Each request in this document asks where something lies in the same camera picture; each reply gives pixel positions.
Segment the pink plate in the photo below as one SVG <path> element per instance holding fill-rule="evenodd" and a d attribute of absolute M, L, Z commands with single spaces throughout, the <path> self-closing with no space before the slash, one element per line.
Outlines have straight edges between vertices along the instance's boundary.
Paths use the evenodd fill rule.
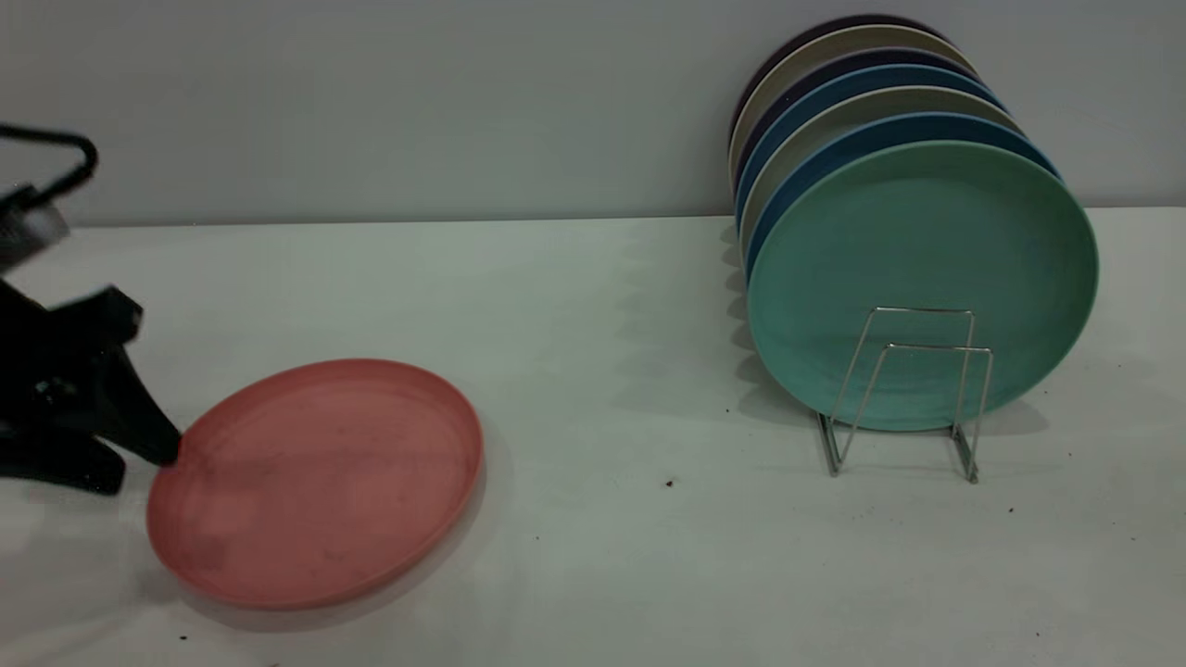
<path fill-rule="evenodd" d="M 148 496 L 161 563 L 256 609 L 333 604 L 407 571 L 457 521 L 482 425 L 452 385 L 380 360 L 302 366 L 204 414 Z"/>

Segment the teal plate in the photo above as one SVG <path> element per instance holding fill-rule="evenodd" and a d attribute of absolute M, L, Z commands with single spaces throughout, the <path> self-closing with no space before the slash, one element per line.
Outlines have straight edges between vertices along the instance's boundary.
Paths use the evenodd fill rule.
<path fill-rule="evenodd" d="M 828 414 L 874 306 L 970 309 L 973 344 L 994 352 L 991 411 L 1066 356 L 1098 277 L 1091 224 L 1054 176 L 993 146 L 924 141 L 853 161 L 786 209 L 754 262 L 750 326 L 774 379 Z M 876 316 L 837 419 L 855 415 L 886 343 L 962 345 L 967 332 L 954 316 Z M 968 419 L 986 361 L 970 357 Z M 949 426 L 962 363 L 954 352 L 891 352 L 861 426 Z"/>

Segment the beige plate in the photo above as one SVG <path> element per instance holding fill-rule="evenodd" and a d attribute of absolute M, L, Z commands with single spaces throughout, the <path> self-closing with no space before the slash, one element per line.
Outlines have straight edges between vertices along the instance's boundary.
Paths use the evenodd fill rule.
<path fill-rule="evenodd" d="M 774 69 L 770 70 L 758 87 L 753 89 L 738 122 L 733 126 L 733 135 L 729 138 L 729 182 L 734 180 L 738 170 L 738 159 L 745 147 L 746 138 L 753 132 L 754 126 L 761 120 L 761 115 L 774 103 L 778 97 L 795 84 L 799 78 L 808 75 L 820 65 L 835 58 L 863 51 L 866 49 L 919 49 L 929 51 L 936 56 L 943 56 L 954 61 L 968 71 L 975 74 L 976 70 L 955 46 L 935 37 L 929 32 L 903 27 L 897 25 L 862 25 L 846 30 L 837 30 L 818 39 L 808 42 L 803 46 L 792 51 L 790 56 L 783 58 Z"/>
<path fill-rule="evenodd" d="M 740 237 L 738 249 L 741 252 L 741 266 L 745 266 L 746 248 L 758 223 L 758 216 L 766 202 L 783 180 L 798 167 L 803 160 L 833 139 L 847 134 L 862 125 L 901 114 L 946 112 L 968 114 L 997 125 L 1002 125 L 1018 134 L 1021 128 L 1008 114 L 993 104 L 959 90 L 935 85 L 900 85 L 882 88 L 846 100 L 834 107 L 820 112 L 814 119 L 803 123 L 783 145 L 770 155 L 766 165 L 758 172 L 758 178 L 750 190 L 750 198 L 741 210 Z"/>

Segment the plate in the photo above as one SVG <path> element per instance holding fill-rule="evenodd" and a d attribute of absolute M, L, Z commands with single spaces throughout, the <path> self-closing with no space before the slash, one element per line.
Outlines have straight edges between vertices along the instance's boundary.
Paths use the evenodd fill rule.
<path fill-rule="evenodd" d="M 763 77 L 753 94 L 746 100 L 729 139 L 729 179 L 733 180 L 737 177 L 737 171 L 740 169 L 741 147 L 750 138 L 750 133 L 753 132 L 754 125 L 796 81 L 828 61 L 857 51 L 892 47 L 930 51 L 959 63 L 974 76 L 976 75 L 976 69 L 971 66 L 963 53 L 929 32 L 892 25 L 865 25 L 830 32 L 804 44 L 783 58 Z"/>
<path fill-rule="evenodd" d="M 482 426 L 421 368 L 340 360 L 261 380 L 181 438 L 148 496 L 148 538 L 189 587 L 257 609 L 343 602 L 390 582 L 461 514 Z"/>
<path fill-rule="evenodd" d="M 847 27 L 856 27 L 862 25 L 900 25 L 904 27 L 912 27 L 914 30 L 929 32 L 935 37 L 938 37 L 939 39 L 946 42 L 948 44 L 951 43 L 950 39 L 943 37 L 935 28 L 927 25 L 920 24 L 911 19 L 904 19 L 901 17 L 892 17 L 890 14 L 856 14 L 852 17 L 841 17 L 839 19 L 833 19 L 830 21 L 822 23 L 815 27 L 801 32 L 790 42 L 779 46 L 778 50 L 774 51 L 774 53 L 771 55 L 769 58 L 766 58 L 766 62 L 763 63 L 760 68 L 758 68 L 758 71 L 754 72 L 754 75 L 746 83 L 745 93 L 741 94 L 741 97 L 738 100 L 737 106 L 733 108 L 733 119 L 729 121 L 729 133 L 732 134 L 733 128 L 737 126 L 738 116 L 741 115 L 741 107 L 745 106 L 746 100 L 748 100 L 750 95 L 753 94 L 753 89 L 758 88 L 758 83 L 760 83 L 761 80 L 765 78 L 767 74 L 770 74 L 770 70 L 774 69 L 774 66 L 778 63 L 783 62 L 783 58 L 797 51 L 799 46 L 803 46 L 809 42 L 814 42 L 828 34 L 829 32 L 836 32 L 837 30 L 844 30 Z"/>
<path fill-rule="evenodd" d="M 1086 215 L 1063 183 L 1016 153 L 925 141 L 833 171 L 780 217 L 758 254 L 750 326 L 770 373 L 829 414 L 871 309 L 971 309 L 973 344 L 994 351 L 987 407 L 1031 389 L 1078 338 L 1099 259 Z M 967 322 L 878 316 L 837 419 L 850 421 L 888 342 L 963 344 Z M 862 427 L 916 431 L 951 424 L 963 355 L 886 358 Z M 973 355 L 962 414 L 984 377 Z"/>
<path fill-rule="evenodd" d="M 769 228 L 783 212 L 780 208 L 769 208 L 774 192 L 812 153 L 827 146 L 829 141 L 868 123 L 890 116 L 923 112 L 945 112 L 975 116 L 1020 134 L 1013 119 L 999 107 L 950 88 L 904 85 L 884 88 L 852 97 L 817 114 L 795 131 L 766 160 L 765 166 L 754 178 L 753 188 L 750 189 L 745 202 L 738 199 L 741 210 L 738 222 L 738 247 L 742 252 L 742 256 L 748 255 L 753 234 L 760 221 L 765 218 Z M 917 123 L 912 123 L 910 127 L 922 133 L 922 135 L 912 136 L 910 139 L 912 141 L 944 139 L 943 136 L 926 136 L 926 128 Z"/>
<path fill-rule="evenodd" d="M 963 68 L 926 51 L 873 49 L 837 58 L 799 80 L 766 110 L 741 151 L 739 164 L 744 169 L 739 170 L 738 180 L 733 183 L 734 193 L 748 191 L 748 188 L 741 188 L 746 174 L 752 184 L 771 153 L 816 114 L 862 93 L 898 85 L 938 85 L 963 90 L 1005 109 L 993 93 L 968 76 Z M 810 102 L 799 103 L 808 99 Z M 795 113 L 788 115 L 792 108 Z"/>

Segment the blue plate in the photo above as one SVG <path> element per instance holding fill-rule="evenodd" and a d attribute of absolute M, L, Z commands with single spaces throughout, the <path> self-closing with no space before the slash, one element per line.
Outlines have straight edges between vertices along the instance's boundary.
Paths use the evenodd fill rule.
<path fill-rule="evenodd" d="M 753 273 L 753 262 L 758 252 L 761 250 L 761 244 L 770 235 L 774 223 L 782 217 L 783 211 L 809 188 L 837 169 L 869 153 L 892 146 L 935 140 L 971 141 L 1005 148 L 1035 163 L 1061 180 L 1061 176 L 1050 164 L 1046 155 L 1042 155 L 1025 136 L 976 116 L 923 113 L 904 114 L 871 122 L 833 140 L 812 153 L 778 186 L 770 202 L 766 203 L 766 208 L 761 210 L 753 236 L 750 239 L 750 247 L 745 250 L 746 284 Z M 919 202 L 918 205 L 925 207 L 926 203 Z"/>
<path fill-rule="evenodd" d="M 905 50 L 885 49 L 879 51 Z M 874 55 L 879 53 L 879 51 L 869 51 L 868 53 Z M 932 53 L 923 53 L 930 58 L 945 61 L 945 58 L 940 58 L 939 56 L 935 56 Z M 879 55 L 891 57 L 895 56 L 895 53 Z M 750 157 L 745 163 L 742 163 L 745 164 L 745 169 L 738 178 L 734 205 L 738 224 L 741 222 L 741 211 L 745 210 L 745 203 L 750 197 L 750 190 L 753 188 L 753 182 L 761 172 L 761 167 L 766 166 L 766 160 L 774 154 L 774 151 L 782 146 L 783 141 L 786 141 L 791 134 L 795 134 L 796 129 L 802 127 L 803 123 L 808 122 L 817 114 L 843 102 L 844 100 L 849 100 L 873 90 L 894 88 L 899 85 L 936 85 L 950 88 L 969 95 L 975 95 L 976 97 L 980 97 L 981 100 L 984 100 L 986 102 L 1008 113 L 1005 106 L 1001 104 L 1001 102 L 987 88 L 968 76 L 956 74 L 950 69 L 940 69 L 923 64 L 881 64 L 834 78 L 830 83 L 824 83 L 823 85 L 810 90 L 789 108 L 784 107 L 784 110 L 778 115 L 778 119 L 770 126 L 770 129 L 761 135 L 754 145 L 753 151 L 750 153 Z"/>
<path fill-rule="evenodd" d="M 835 61 L 824 63 L 823 65 L 816 68 L 814 71 L 811 71 L 799 81 L 795 82 L 793 85 L 788 88 L 786 91 L 783 93 L 783 95 L 778 100 L 776 100 L 774 103 L 771 104 L 770 108 L 766 109 L 764 114 L 761 114 L 761 117 L 758 119 L 758 125 L 755 125 L 753 127 L 753 131 L 750 132 L 750 136 L 746 139 L 746 142 L 741 147 L 741 154 L 738 161 L 739 166 L 737 170 L 737 174 L 734 177 L 735 180 L 733 182 L 734 190 L 737 188 L 737 182 L 740 180 L 741 178 L 741 171 L 742 171 L 741 167 L 744 167 L 745 164 L 748 161 L 750 155 L 753 153 L 753 150 L 758 146 L 758 142 L 766 134 L 766 131 L 770 129 L 771 126 L 773 126 L 778 121 L 778 119 L 783 115 L 783 112 L 790 109 L 792 106 L 795 106 L 796 102 L 806 97 L 817 88 L 824 87 L 834 80 L 841 78 L 844 75 L 852 72 L 865 70 L 866 68 L 875 68 L 881 65 L 927 65 L 932 68 L 939 68 L 942 70 L 948 70 L 952 74 L 963 75 L 975 81 L 976 83 L 980 83 L 980 80 L 976 78 L 976 75 L 973 74 L 967 68 L 964 68 L 963 65 L 961 65 L 959 63 L 950 58 L 944 58 L 943 56 L 931 53 L 929 51 L 923 51 L 920 49 L 869 49 L 867 51 L 859 51 L 856 53 L 843 56 L 836 58 Z M 930 81 L 927 81 L 925 84 L 897 83 L 893 82 L 892 77 L 890 78 L 890 81 L 891 83 L 880 85 L 879 88 L 890 88 L 893 85 L 942 85 L 940 83 L 932 83 Z M 876 90 L 876 88 L 862 90 L 861 93 L 868 93 L 869 90 Z M 1005 109 L 1005 107 L 1001 106 L 1001 103 L 995 97 L 993 97 L 993 94 L 989 93 L 987 88 L 983 88 L 983 84 L 981 84 L 980 91 L 974 91 L 963 87 L 961 87 L 959 90 L 974 95 L 980 95 L 980 93 L 984 93 L 988 95 L 987 97 L 984 97 L 986 101 L 991 102 L 993 104 L 1000 107 L 1002 110 Z"/>

